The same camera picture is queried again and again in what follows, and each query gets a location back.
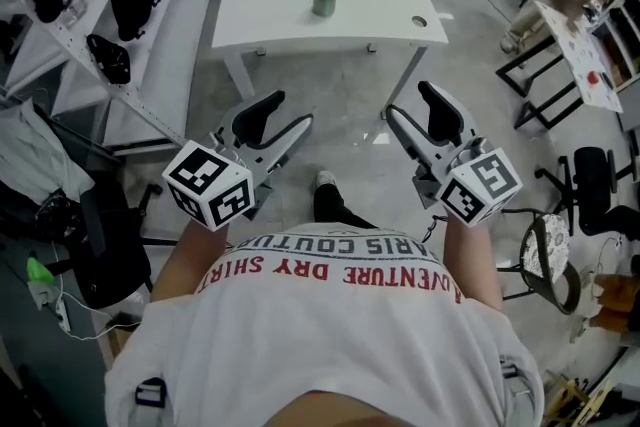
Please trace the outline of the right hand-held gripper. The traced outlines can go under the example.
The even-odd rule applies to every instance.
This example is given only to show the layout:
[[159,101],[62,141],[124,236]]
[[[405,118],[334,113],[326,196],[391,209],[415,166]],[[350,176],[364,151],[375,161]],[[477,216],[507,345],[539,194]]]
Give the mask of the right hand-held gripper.
[[413,184],[423,206],[439,204],[473,227],[500,211],[522,182],[503,149],[484,137],[474,138],[475,121],[453,97],[429,81],[420,81],[418,92],[426,109],[412,114],[389,105],[386,121],[405,152],[420,164]]

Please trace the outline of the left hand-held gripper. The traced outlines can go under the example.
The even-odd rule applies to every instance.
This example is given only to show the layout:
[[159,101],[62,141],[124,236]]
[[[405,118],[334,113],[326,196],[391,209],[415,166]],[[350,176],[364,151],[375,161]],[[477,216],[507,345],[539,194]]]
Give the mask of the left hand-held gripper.
[[253,219],[272,194],[269,175],[283,167],[311,133],[301,116],[267,140],[268,118],[285,92],[252,96],[231,108],[217,130],[189,140],[162,172],[177,207],[215,232],[239,216]]

